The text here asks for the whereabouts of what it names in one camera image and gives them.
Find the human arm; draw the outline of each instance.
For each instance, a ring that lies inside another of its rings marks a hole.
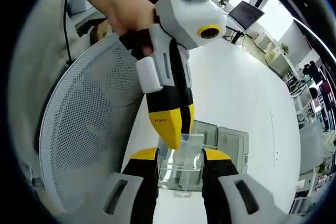
[[[147,0],[88,0],[105,14],[119,34],[128,29],[142,30],[154,23],[155,6]]]

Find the white wall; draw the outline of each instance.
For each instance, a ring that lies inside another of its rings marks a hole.
[[[265,13],[258,21],[272,38],[279,41],[293,22],[293,17],[278,0],[268,0],[262,11]]]
[[[300,29],[293,22],[285,34],[279,39],[279,44],[286,44],[289,47],[288,58],[294,66],[310,52],[310,47],[302,35]]]
[[[309,64],[311,61],[314,61],[317,67],[321,67],[322,61],[318,53],[312,48],[310,52],[300,61],[300,63],[297,66],[297,69],[305,68],[306,64]]]

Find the yellow circle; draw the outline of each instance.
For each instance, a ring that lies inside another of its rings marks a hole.
[[[222,31],[221,27],[219,25],[215,25],[215,24],[210,24],[210,25],[206,25],[206,26],[201,26],[198,29],[198,36],[202,37],[202,32],[208,30],[208,29],[217,29],[218,33],[220,33]]]

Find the computer monitor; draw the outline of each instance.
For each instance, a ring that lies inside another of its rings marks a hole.
[[[250,28],[264,14],[257,7],[241,1],[229,16],[240,26],[243,31]]]

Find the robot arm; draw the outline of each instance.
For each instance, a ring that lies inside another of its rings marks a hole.
[[[178,149],[181,133],[190,133],[194,121],[188,51],[221,38],[225,16],[210,0],[159,0],[156,14],[157,24],[120,40],[139,60],[136,68],[153,127],[170,148]],[[144,45],[153,47],[152,56],[142,55]]]
[[[153,223],[159,196],[158,151],[151,148],[133,154],[123,174],[110,175],[103,185],[90,192],[72,219],[64,216],[61,220],[81,224]],[[228,155],[213,149],[203,149],[202,153],[202,197],[208,224],[299,223],[298,216],[277,208],[270,191],[249,175],[238,174]]]

